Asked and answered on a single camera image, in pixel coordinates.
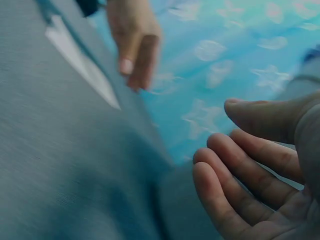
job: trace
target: dark fabric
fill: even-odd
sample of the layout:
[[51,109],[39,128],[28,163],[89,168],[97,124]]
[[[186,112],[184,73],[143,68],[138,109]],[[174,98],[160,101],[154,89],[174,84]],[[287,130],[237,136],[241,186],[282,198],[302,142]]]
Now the dark fabric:
[[98,11],[98,0],[76,0],[76,2],[85,17],[88,17]]

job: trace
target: sleeve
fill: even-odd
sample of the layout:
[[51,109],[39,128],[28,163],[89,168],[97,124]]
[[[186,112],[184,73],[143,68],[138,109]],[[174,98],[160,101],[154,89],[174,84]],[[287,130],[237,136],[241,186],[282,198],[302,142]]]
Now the sleeve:
[[320,45],[310,49],[303,58],[295,78],[276,100],[287,101],[312,94],[320,89]]

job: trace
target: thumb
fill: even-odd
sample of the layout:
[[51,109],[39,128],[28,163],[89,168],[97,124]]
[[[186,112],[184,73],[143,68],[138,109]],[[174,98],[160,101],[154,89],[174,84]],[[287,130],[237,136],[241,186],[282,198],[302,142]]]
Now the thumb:
[[224,104],[228,117],[241,129],[260,138],[294,144],[297,124],[314,105],[320,92],[290,101],[241,101],[229,99]]
[[137,55],[142,41],[142,33],[139,30],[131,30],[121,40],[119,46],[119,71],[124,75],[133,72]]
[[305,182],[320,203],[320,92],[282,102],[230,99],[225,111],[250,134],[295,144]]

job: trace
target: light blue cloth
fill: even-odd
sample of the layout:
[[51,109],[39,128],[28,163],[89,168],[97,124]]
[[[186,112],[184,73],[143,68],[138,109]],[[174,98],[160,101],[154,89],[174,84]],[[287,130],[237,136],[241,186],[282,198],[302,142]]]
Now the light blue cloth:
[[[141,95],[176,164],[234,127],[227,98],[276,98],[320,41],[316,0],[152,0],[164,32],[158,70]],[[104,12],[94,19],[116,54]]]

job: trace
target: skin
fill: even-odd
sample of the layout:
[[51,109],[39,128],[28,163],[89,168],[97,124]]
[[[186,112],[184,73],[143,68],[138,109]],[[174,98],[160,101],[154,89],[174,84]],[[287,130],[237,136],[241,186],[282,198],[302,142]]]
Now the skin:
[[320,238],[320,110],[310,111],[319,103],[318,92],[286,102],[226,101],[227,115],[243,130],[213,134],[193,159],[199,199],[225,240]]
[[106,12],[118,48],[119,71],[135,92],[147,90],[161,42],[161,28],[149,0],[109,0]]

